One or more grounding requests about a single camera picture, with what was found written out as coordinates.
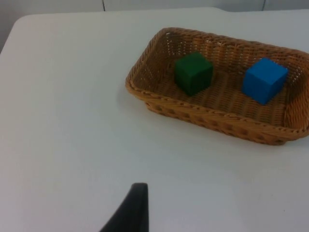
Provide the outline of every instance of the wooden block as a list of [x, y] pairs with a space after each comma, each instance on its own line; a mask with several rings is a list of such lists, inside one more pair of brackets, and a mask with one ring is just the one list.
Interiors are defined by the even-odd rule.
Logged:
[[242, 92], [265, 105], [281, 91], [287, 74], [287, 68], [262, 58], [246, 71]]
[[198, 52], [175, 63], [175, 82], [189, 96], [211, 85], [213, 65]]

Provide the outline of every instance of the white table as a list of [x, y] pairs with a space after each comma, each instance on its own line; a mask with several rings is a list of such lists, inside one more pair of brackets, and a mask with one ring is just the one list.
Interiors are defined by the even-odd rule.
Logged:
[[125, 77], [176, 26], [309, 52], [309, 11], [18, 20], [0, 55], [0, 231], [96, 232], [134, 182], [151, 232], [307, 232], [309, 138], [267, 146], [148, 111]]

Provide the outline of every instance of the blue cube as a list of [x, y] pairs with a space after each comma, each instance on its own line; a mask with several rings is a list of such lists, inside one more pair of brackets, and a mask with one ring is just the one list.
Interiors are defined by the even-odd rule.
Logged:
[[262, 58], [246, 71], [242, 92], [265, 105], [283, 88], [287, 68]]

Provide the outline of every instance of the black object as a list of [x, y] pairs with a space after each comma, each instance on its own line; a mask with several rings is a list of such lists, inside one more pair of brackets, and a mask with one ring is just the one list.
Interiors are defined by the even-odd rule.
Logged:
[[100, 232], [148, 232], [148, 185], [135, 183]]

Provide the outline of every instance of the white wall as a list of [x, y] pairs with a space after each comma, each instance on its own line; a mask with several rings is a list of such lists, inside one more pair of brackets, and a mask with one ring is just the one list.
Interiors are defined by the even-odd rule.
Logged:
[[104, 0], [107, 11], [217, 7], [226, 11], [260, 11], [264, 0]]
[[102, 0], [0, 0], [0, 51], [13, 23], [24, 15], [102, 10]]
[[309, 0], [266, 0], [264, 10], [295, 10], [309, 8]]

